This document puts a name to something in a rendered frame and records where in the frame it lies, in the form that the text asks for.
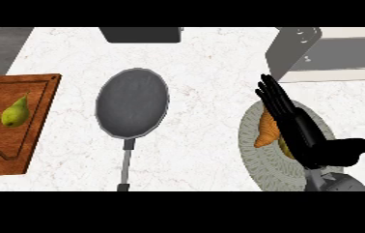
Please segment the grey frying pan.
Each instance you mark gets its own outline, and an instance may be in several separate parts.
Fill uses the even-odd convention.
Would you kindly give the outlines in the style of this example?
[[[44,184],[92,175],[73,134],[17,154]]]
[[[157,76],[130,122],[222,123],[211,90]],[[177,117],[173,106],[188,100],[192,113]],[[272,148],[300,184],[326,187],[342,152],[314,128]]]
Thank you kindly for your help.
[[[127,167],[135,139],[158,126],[169,104],[167,86],[150,69],[132,68],[119,72],[99,89],[95,118],[110,137],[123,140],[123,159],[117,191],[127,191]]]

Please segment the pale woven round placemat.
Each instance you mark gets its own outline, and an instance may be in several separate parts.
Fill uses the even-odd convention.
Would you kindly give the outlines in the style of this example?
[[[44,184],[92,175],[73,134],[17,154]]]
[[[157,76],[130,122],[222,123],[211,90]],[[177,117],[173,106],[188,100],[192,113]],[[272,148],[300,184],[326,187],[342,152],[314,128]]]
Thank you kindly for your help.
[[[261,101],[257,101],[244,113],[238,128],[238,148],[245,170],[261,191],[303,191],[303,167],[285,156],[278,141],[260,148],[253,147],[261,112]]]

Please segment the yellow squash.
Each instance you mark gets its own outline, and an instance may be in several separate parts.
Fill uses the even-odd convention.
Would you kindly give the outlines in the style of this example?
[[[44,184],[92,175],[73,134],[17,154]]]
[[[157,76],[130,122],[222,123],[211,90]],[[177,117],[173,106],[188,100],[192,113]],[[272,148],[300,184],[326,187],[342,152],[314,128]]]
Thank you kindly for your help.
[[[286,143],[285,143],[285,140],[283,140],[282,135],[279,136],[278,144],[279,144],[279,148],[281,148],[281,150],[282,150],[283,155],[285,155],[291,160],[294,160],[295,158],[294,158],[294,156],[292,156],[292,154],[291,154],[291,151],[289,151],[289,148],[288,148],[288,146],[286,146]]]

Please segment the dark grey box appliance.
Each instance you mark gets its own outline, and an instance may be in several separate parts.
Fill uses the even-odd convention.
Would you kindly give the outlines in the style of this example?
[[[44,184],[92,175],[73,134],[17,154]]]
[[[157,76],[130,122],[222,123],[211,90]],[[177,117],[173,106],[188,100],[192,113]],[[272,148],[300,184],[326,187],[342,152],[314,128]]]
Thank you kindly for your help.
[[[169,44],[180,42],[179,27],[101,27],[105,40],[114,44]]]

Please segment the brown wooden cutting board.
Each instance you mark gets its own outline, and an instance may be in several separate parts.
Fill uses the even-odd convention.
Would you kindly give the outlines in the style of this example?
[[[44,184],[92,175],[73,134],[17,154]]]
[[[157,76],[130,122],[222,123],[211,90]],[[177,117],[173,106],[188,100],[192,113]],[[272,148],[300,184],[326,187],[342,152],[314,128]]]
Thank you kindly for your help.
[[[61,75],[0,75],[0,175],[26,172]],[[27,117],[14,128],[1,124],[1,113],[26,97]]]

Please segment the grey open appliance door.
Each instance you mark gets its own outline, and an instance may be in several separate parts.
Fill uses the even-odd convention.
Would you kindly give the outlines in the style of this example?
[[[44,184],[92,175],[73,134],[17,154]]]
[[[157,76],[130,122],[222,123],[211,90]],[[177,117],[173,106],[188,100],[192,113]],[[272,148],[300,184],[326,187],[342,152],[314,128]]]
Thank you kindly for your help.
[[[281,27],[264,52],[270,76],[279,80],[322,37],[319,27]]]

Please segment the green pear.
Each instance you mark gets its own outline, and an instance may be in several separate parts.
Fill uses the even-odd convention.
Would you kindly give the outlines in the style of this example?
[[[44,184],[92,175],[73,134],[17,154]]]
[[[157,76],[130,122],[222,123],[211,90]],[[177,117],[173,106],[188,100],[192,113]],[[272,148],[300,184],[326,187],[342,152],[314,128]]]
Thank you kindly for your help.
[[[7,128],[19,127],[26,121],[27,114],[26,96],[21,96],[1,113],[2,126]]]

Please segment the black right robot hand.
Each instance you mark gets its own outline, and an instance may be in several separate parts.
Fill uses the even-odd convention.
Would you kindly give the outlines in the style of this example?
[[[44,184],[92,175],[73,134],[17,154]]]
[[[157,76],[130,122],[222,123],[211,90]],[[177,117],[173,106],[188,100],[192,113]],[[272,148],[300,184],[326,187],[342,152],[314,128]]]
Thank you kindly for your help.
[[[260,76],[254,89],[276,122],[289,152],[306,169],[353,166],[365,154],[365,139],[328,140],[306,111],[294,103],[269,74]]]

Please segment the orange croissant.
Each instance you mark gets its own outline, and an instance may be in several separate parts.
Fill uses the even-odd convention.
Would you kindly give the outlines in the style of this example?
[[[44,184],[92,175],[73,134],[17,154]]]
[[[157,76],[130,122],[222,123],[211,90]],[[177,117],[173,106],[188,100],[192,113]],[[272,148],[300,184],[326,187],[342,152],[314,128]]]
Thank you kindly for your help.
[[[263,109],[258,124],[257,124],[257,137],[253,143],[254,148],[269,145],[279,138],[279,129],[273,117],[267,109]]]

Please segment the pale grey appliance body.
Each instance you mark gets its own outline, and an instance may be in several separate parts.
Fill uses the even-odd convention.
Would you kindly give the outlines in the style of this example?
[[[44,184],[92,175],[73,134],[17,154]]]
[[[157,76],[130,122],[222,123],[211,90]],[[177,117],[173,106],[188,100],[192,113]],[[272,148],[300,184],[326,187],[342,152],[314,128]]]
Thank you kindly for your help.
[[[320,32],[281,83],[365,80],[365,27],[320,27]]]

